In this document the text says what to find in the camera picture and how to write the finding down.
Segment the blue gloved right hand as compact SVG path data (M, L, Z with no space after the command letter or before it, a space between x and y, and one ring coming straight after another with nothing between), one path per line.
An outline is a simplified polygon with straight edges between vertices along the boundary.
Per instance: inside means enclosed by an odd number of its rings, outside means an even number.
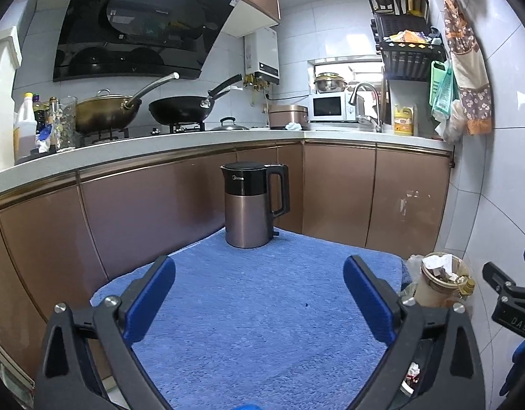
M512 367L499 391L500 396L506 396L525 371L525 340L521 342L512 354Z

